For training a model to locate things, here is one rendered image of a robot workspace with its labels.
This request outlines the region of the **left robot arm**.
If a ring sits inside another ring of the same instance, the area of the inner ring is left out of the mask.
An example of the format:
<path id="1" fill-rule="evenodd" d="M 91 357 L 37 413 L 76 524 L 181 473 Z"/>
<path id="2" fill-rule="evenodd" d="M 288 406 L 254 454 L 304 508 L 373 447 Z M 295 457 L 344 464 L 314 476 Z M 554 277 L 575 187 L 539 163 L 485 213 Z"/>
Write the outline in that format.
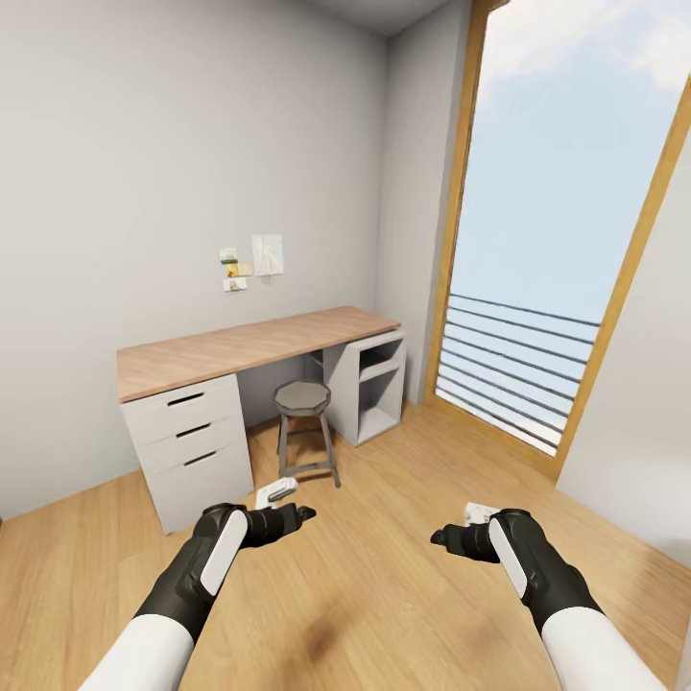
<path id="1" fill-rule="evenodd" d="M 257 492 L 254 511 L 237 503 L 203 510 L 192 537 L 78 691 L 179 691 L 238 551 L 278 541 L 317 516 L 296 503 L 276 506 L 297 490 L 295 478 L 283 477 Z"/>

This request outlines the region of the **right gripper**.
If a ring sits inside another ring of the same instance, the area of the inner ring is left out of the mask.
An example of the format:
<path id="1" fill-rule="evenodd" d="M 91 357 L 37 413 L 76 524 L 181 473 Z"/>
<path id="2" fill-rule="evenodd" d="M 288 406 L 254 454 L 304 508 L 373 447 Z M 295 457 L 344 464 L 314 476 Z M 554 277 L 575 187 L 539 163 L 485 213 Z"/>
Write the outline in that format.
<path id="1" fill-rule="evenodd" d="M 430 543 L 446 546 L 446 552 L 471 558 L 475 561 L 488 561 L 488 563 L 500 563 L 500 560 L 493 560 L 479 548 L 477 542 L 477 531 L 482 524 L 462 527 L 449 524 L 443 530 L 438 529 L 431 537 Z"/>

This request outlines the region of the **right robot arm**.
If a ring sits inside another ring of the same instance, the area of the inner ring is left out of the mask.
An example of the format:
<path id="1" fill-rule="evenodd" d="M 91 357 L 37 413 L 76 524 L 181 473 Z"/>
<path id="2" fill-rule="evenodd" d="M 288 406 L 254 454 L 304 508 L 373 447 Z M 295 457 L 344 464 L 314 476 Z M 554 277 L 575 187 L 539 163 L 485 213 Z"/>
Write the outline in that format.
<path id="1" fill-rule="evenodd" d="M 430 543 L 475 561 L 503 563 L 533 614 L 562 691 L 667 691 L 591 597 L 583 574 L 546 540 L 530 511 L 467 502 L 465 527 Z"/>

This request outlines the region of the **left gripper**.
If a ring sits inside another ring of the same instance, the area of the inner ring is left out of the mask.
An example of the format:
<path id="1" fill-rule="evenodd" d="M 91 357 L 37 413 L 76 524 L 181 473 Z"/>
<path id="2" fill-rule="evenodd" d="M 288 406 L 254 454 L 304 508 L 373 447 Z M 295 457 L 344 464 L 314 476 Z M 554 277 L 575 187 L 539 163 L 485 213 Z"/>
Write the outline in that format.
<path id="1" fill-rule="evenodd" d="M 281 537 L 299 530 L 303 521 L 317 516 L 314 509 L 305 506 L 297 509 L 296 503 L 288 503 L 277 509 L 255 510 L 264 516 L 266 526 L 265 534 L 260 543 L 256 544 L 256 548 L 278 541 Z"/>

